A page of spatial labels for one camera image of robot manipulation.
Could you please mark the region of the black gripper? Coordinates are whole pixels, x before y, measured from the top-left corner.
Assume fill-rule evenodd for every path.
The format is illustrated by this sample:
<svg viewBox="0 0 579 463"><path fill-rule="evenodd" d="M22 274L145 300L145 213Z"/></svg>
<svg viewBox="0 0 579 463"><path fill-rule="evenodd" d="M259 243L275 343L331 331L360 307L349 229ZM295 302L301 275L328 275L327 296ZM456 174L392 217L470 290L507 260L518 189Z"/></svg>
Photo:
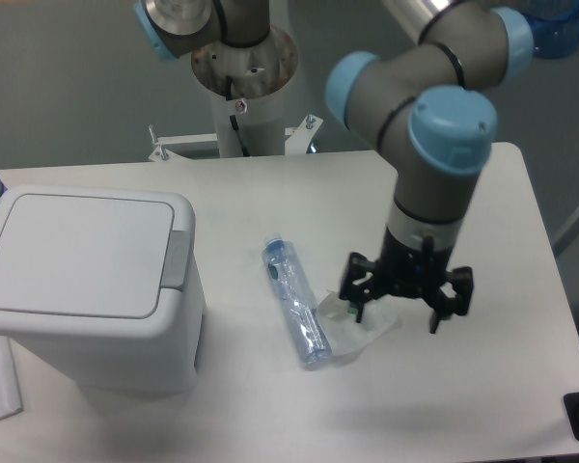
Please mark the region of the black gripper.
<svg viewBox="0 0 579 463"><path fill-rule="evenodd" d="M468 314L474 291L470 266L448 268L452 250L437 250L431 235L420 237L417 248L406 246L386 231L376 263L357 252L348 255L339 298L349 303L355 321L361 322L365 306L374 299L373 295L410 299L425 296L432 308L429 332L435 334L441 321ZM451 286L453 296L445 293L444 284Z"/></svg>

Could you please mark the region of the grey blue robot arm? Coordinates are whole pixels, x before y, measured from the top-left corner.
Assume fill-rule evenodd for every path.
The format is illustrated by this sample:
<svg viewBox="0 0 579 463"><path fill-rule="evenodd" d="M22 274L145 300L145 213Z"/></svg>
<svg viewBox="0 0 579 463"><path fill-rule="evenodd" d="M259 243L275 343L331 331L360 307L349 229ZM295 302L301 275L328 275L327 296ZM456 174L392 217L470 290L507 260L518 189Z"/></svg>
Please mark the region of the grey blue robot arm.
<svg viewBox="0 0 579 463"><path fill-rule="evenodd" d="M459 229L491 152L497 114L485 89L529 65L534 36L523 14L472 1L390 1L415 42L384 61L354 52L325 86L334 117L398 175L376 260L349 256L340 297L357 310L385 295L422 299L437 327L468 313L468 267L450 269ZM297 63L265 1L138 1L135 14L156 54L189 56L200 82L224 103L224 156L280 152L284 132L249 123L255 102L279 92Z"/></svg>

